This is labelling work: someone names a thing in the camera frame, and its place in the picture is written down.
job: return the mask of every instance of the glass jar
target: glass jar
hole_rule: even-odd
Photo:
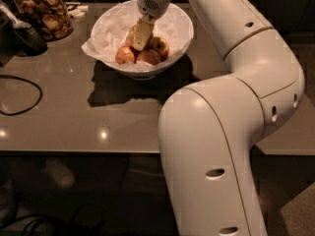
[[[65,0],[14,0],[19,12],[46,41],[69,35],[73,27]]]

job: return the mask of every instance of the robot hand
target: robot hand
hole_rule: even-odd
[[[171,0],[137,0],[138,9],[143,15],[135,32],[134,48],[142,51],[151,36],[155,22],[166,12]]]

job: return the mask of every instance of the white bowl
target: white bowl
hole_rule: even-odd
[[[144,62],[118,65],[115,62],[115,54],[124,44],[130,27],[135,25],[140,17],[142,15],[136,0],[118,4],[96,21],[88,40],[90,48],[83,49],[88,55],[125,76],[138,80],[155,77],[185,54],[194,36],[194,28],[188,15],[178,6],[170,4],[165,14],[156,21],[154,29],[154,35],[164,37],[169,43],[168,58],[154,66]]]

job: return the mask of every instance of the countertop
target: countertop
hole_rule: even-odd
[[[41,55],[15,56],[0,74],[19,76],[40,85],[43,98],[19,116],[0,115],[1,152],[135,152],[159,153],[158,117],[176,90],[227,74],[211,39],[189,4],[179,4],[191,17],[195,36],[173,67],[148,81],[135,81],[87,56],[81,46],[96,20],[115,4],[93,3],[73,32],[48,42]],[[2,107],[29,106],[35,88],[0,82]],[[293,117],[257,144],[270,154],[315,154],[315,111],[305,95]]]

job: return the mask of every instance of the screw hole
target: screw hole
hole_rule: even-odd
[[[209,180],[218,180],[225,173],[224,169],[212,169],[206,173],[206,178]]]
[[[254,26],[254,23],[253,22],[248,22],[246,25],[245,25],[247,28],[251,28]]]
[[[220,236],[235,236],[237,233],[237,227],[228,227],[220,230]]]
[[[278,118],[277,108],[276,108],[276,106],[273,106],[273,117],[272,117],[273,122],[276,122],[277,118]]]
[[[294,95],[294,100],[293,100],[293,107],[296,108],[297,107],[297,94]]]

